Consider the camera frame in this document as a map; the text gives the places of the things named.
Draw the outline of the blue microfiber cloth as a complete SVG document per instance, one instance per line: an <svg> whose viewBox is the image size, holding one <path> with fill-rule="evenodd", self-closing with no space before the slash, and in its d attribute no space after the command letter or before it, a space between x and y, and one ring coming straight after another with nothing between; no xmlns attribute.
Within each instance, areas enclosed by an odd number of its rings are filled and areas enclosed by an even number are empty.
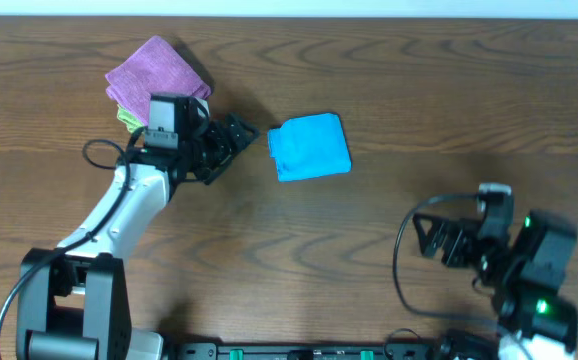
<svg viewBox="0 0 578 360"><path fill-rule="evenodd" d="M342 123L334 113L289 119L269 130L267 138L280 182L343 174L352 168Z"/></svg>

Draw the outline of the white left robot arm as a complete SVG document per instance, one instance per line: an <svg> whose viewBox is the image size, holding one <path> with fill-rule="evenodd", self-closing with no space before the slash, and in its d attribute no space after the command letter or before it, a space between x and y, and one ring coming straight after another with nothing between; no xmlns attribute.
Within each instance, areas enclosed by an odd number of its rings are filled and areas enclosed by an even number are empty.
<svg viewBox="0 0 578 360"><path fill-rule="evenodd" d="M162 335L133 327L125 262L183 183L211 184L259 136L206 101L156 93L148 123L110 165L114 178L84 222L53 249L31 249L6 302L16 303L19 359L166 359Z"/></svg>

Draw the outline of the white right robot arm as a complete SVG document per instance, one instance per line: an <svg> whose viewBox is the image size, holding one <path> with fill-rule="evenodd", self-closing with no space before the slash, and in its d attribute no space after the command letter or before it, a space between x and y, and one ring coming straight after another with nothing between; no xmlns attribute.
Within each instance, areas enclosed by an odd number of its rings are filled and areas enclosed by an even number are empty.
<svg viewBox="0 0 578 360"><path fill-rule="evenodd" d="M574 357L578 309L559 294L577 244L577 228L541 209L528 212L512 238L515 199L510 187L488 183L475 193L444 194L405 217L415 227L420 253L442 255L449 268L471 268L474 281L492 288L496 349L474 338L449 338L449 358L539 359Z"/></svg>

